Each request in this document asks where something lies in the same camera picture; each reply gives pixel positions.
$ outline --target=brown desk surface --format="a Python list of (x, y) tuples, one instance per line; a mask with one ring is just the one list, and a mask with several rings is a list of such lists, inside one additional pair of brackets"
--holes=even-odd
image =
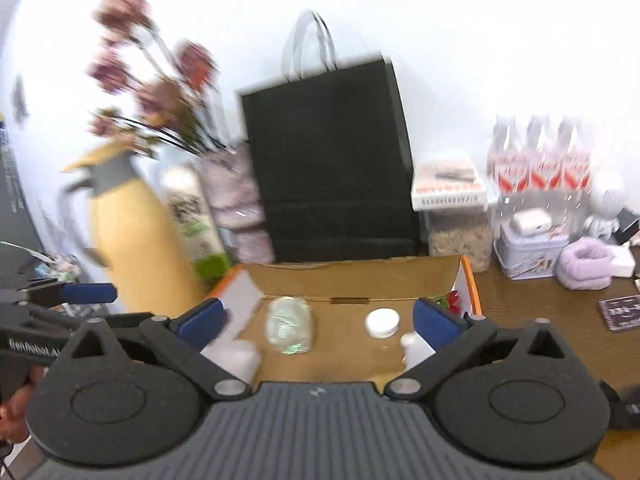
[[(604, 379), (615, 388), (640, 383), (640, 329), (609, 332), (597, 304), (598, 300), (637, 294), (631, 279), (614, 278), (605, 290), (570, 292), (553, 278), (512, 282), (492, 264), (487, 272), (476, 274), (476, 284), (485, 316), (498, 325), (517, 327), (547, 317), (595, 379)], [(640, 479), (640, 431), (610, 431), (595, 462), (616, 480)]]

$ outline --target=white toy figure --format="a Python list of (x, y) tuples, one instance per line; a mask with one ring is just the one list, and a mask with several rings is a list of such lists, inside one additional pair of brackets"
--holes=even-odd
[(584, 222), (587, 236), (609, 240), (620, 228), (618, 214), (625, 206), (625, 189), (622, 176), (617, 171), (600, 171), (593, 177), (591, 187), (591, 211)]

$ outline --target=yellow pitcher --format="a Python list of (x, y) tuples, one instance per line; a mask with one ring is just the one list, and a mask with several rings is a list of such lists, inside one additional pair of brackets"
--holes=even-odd
[[(167, 209), (131, 165), (126, 144), (113, 141), (89, 152), (63, 171), (86, 168), (89, 176), (62, 190), (60, 209), (66, 231), (97, 264), (107, 267), (129, 312), (177, 317), (204, 298)], [(87, 249), (69, 211), (69, 196), (89, 188)]]

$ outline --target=dark card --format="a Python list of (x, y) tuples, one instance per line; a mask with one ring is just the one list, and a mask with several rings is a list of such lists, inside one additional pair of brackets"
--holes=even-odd
[(640, 326), (640, 296), (599, 301), (604, 321), (612, 332)]

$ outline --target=gray ribbed panel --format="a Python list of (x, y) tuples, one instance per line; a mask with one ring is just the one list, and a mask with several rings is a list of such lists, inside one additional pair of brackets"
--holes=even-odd
[(485, 465), (452, 448), (419, 406), (380, 397), (369, 383), (267, 383), (250, 399), (214, 406), (187, 442), (156, 460), (108, 471), (48, 461), (30, 480), (607, 478), (589, 463), (540, 473)]

